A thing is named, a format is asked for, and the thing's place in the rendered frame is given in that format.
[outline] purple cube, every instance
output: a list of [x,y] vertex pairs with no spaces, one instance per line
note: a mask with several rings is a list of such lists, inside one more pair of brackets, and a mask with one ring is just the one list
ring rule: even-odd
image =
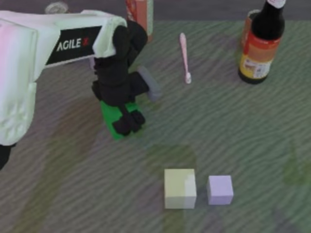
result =
[[209,205],[229,205],[233,199],[231,176],[209,176],[207,195]]

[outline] beige block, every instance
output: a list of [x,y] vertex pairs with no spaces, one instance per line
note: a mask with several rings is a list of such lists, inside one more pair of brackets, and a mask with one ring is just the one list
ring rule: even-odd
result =
[[165,169],[164,196],[166,209],[194,209],[197,196],[194,169]]

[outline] pink toothbrush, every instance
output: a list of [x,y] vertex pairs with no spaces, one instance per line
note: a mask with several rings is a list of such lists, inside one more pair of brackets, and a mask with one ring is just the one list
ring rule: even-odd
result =
[[185,72],[186,72],[186,76],[185,76],[185,82],[187,84],[191,83],[191,74],[188,71],[188,59],[187,59],[187,40],[186,40],[186,36],[184,33],[181,33],[179,36],[179,42],[181,45],[181,50],[183,53],[183,59],[184,59],[184,65],[185,65]]

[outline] table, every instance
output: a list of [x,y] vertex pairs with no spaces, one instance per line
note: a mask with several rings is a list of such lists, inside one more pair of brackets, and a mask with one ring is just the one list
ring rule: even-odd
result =
[[[113,141],[87,61],[46,69],[30,131],[1,172],[2,233],[305,233],[311,229],[311,22],[287,22],[268,79],[240,81],[243,22],[157,21],[137,64],[163,87],[146,128]],[[178,37],[188,40],[183,83]],[[194,168],[194,210],[163,210],[165,168]],[[208,175],[230,174],[230,206]]]

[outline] sauce bottle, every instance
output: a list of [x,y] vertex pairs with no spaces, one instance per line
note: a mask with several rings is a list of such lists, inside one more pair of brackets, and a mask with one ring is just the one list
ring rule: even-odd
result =
[[285,1],[266,0],[252,21],[239,67],[239,76],[247,83],[259,84],[268,76],[285,29]]

